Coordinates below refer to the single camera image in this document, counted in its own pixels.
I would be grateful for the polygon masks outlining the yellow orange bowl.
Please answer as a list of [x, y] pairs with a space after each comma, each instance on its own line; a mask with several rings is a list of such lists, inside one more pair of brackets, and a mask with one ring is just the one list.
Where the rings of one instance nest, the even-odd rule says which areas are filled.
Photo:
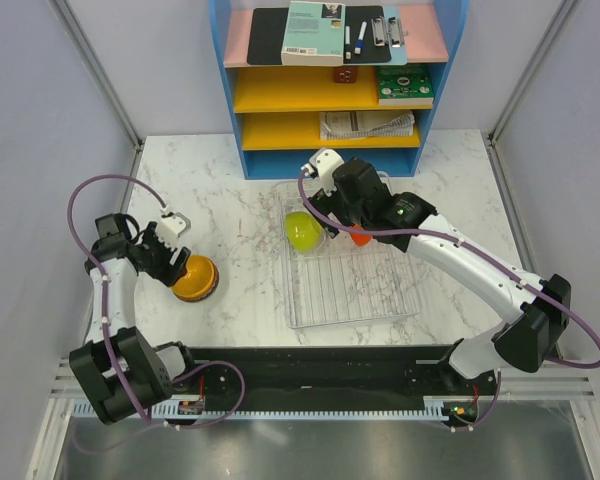
[[187, 262], [187, 272], [172, 287], [181, 295], [198, 294], [206, 290], [216, 276], [216, 267], [206, 256], [192, 255]]

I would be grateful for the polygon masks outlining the lime green bowl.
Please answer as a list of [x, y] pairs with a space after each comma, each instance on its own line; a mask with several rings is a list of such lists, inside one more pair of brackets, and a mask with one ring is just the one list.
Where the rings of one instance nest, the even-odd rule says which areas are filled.
[[322, 240], [322, 227], [306, 212], [291, 212], [284, 219], [286, 237], [299, 253], [316, 249]]

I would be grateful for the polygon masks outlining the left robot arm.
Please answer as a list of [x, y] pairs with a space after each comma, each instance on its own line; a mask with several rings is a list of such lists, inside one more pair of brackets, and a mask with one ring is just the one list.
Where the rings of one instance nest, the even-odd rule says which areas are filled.
[[184, 277], [190, 250], [178, 241], [191, 223], [166, 213], [140, 229], [132, 216], [114, 213], [95, 226], [98, 239], [85, 262], [94, 288], [92, 320], [69, 366], [99, 420], [113, 424], [198, 385], [200, 371], [188, 349], [179, 341], [151, 346], [135, 318], [142, 273], [166, 287]]

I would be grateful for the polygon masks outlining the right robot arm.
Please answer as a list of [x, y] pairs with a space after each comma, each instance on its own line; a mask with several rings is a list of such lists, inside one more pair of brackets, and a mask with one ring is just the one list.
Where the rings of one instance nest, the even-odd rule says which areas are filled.
[[438, 381], [457, 394], [474, 378], [503, 366], [535, 373], [555, 353], [569, 320], [557, 308], [571, 302], [571, 285], [559, 275], [545, 280], [478, 253], [437, 209], [412, 192], [393, 193], [368, 162], [343, 161], [333, 150], [305, 164], [320, 189], [309, 197], [311, 213], [330, 236], [334, 215], [346, 227], [370, 231], [375, 240], [418, 257], [460, 282], [500, 317], [498, 326], [456, 341], [438, 368]]

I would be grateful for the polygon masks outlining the red orange bowl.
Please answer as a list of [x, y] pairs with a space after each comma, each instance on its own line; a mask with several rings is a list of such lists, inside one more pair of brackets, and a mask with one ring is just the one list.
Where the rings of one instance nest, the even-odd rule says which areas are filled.
[[354, 232], [350, 232], [349, 236], [356, 246], [364, 247], [373, 240], [371, 235], [360, 234], [360, 231], [362, 231], [363, 228], [359, 225], [354, 224], [352, 225], [352, 228], [354, 229]]

